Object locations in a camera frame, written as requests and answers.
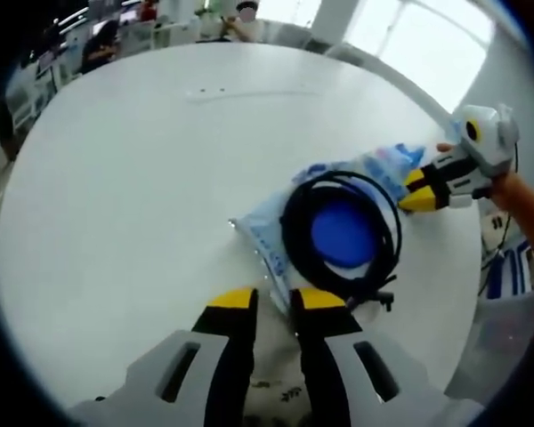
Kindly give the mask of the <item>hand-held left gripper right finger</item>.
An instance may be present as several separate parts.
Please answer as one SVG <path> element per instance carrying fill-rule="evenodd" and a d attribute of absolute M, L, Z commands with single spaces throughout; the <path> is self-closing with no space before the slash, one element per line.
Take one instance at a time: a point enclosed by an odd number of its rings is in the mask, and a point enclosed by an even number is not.
<path fill-rule="evenodd" d="M 291 313 L 316 426 L 467 426 L 469 399 L 433 386 L 397 342 L 361 328 L 334 294 L 297 288 Z"/>

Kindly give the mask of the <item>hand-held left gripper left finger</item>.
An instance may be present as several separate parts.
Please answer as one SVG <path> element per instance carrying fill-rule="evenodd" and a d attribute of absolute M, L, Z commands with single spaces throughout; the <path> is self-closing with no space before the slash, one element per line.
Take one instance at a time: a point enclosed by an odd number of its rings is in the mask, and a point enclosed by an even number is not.
<path fill-rule="evenodd" d="M 240 426 L 254 370 L 258 292 L 231 290 L 209 302 L 126 369 L 124 384 L 70 410 L 77 426 Z"/>

